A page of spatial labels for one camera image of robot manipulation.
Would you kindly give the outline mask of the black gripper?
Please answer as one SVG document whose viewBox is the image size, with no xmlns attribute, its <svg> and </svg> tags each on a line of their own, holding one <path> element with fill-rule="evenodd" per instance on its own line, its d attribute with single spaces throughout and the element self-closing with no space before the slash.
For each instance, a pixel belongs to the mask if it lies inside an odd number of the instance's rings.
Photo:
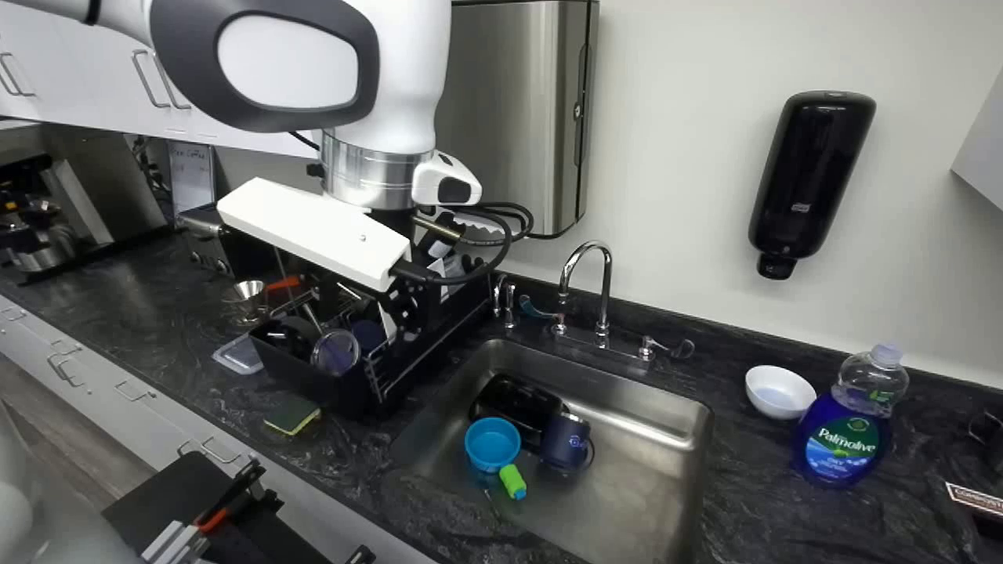
<svg viewBox="0 0 1003 564">
<path fill-rule="evenodd" d="M 416 209 L 401 275 L 419 286 L 456 288 L 500 262 L 500 218 L 485 209 Z"/>
</svg>

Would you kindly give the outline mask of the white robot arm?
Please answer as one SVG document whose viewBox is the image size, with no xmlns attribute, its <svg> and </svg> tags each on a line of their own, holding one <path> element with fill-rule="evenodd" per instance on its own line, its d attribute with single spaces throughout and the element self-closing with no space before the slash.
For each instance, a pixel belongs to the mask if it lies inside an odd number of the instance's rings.
<svg viewBox="0 0 1003 564">
<path fill-rule="evenodd" d="M 407 234 L 419 208 L 473 208 L 475 172 L 437 141 L 450 0 L 5 0 L 140 41 L 203 115 L 319 134 L 316 193 L 251 178 L 219 218 L 370 292 L 437 286 Z"/>
</svg>

